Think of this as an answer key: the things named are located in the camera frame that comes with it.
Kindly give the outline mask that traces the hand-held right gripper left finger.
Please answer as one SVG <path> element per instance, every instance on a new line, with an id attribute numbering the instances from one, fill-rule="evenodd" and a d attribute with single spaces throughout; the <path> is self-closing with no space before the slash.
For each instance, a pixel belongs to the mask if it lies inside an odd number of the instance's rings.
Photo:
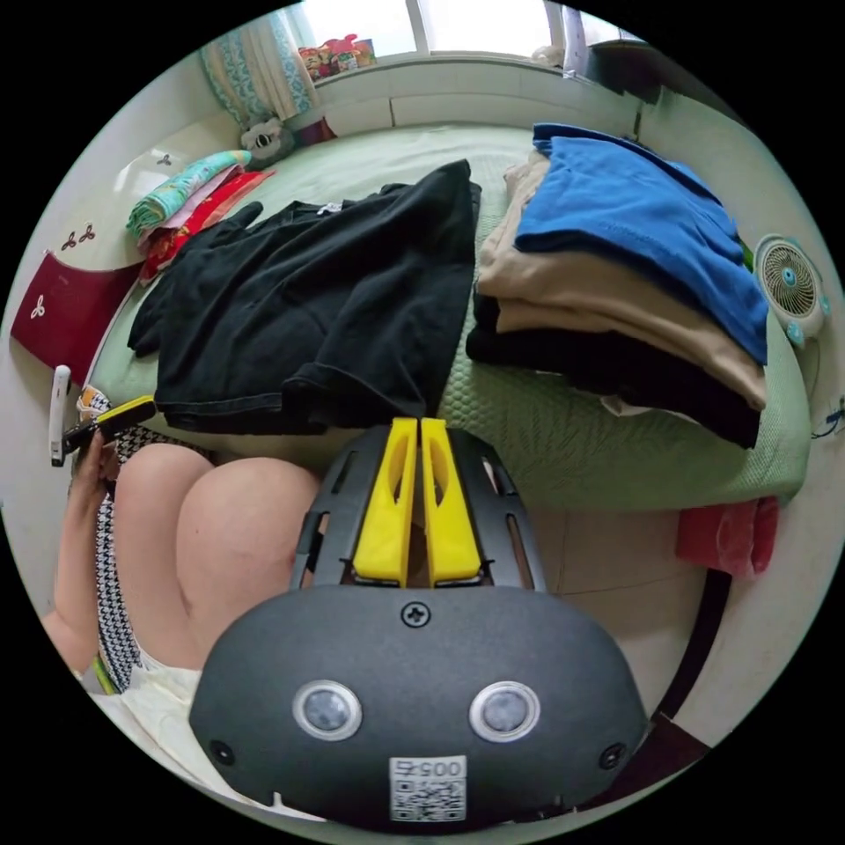
<path id="1" fill-rule="evenodd" d="M 386 433 L 352 566 L 360 581 L 408 583 L 418 423 L 396 418 Z"/>

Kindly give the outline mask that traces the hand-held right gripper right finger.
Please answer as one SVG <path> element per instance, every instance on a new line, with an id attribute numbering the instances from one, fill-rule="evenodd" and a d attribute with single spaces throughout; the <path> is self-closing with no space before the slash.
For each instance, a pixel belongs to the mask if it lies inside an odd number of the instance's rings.
<path id="1" fill-rule="evenodd" d="M 474 530 L 444 421 L 420 421 L 422 499 L 431 587 L 479 574 Z"/>

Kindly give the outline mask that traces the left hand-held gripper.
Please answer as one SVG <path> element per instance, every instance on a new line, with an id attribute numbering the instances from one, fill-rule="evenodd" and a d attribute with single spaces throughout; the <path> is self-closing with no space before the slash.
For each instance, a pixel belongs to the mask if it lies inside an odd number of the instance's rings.
<path id="1" fill-rule="evenodd" d="M 141 396 L 101 413 L 96 420 L 81 422 L 62 434 L 62 455 L 68 457 L 90 445 L 95 433 L 102 434 L 106 444 L 113 442 L 120 430 L 145 423 L 157 413 L 151 395 Z"/>

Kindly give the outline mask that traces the person's left hand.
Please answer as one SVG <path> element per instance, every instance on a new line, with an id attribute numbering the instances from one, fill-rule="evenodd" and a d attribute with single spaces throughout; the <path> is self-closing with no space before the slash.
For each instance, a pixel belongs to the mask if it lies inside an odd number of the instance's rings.
<path id="1" fill-rule="evenodd" d="M 77 458 L 70 483 L 69 500 L 85 510 L 98 508 L 115 481 L 120 468 L 116 448 L 96 430 L 92 440 Z"/>

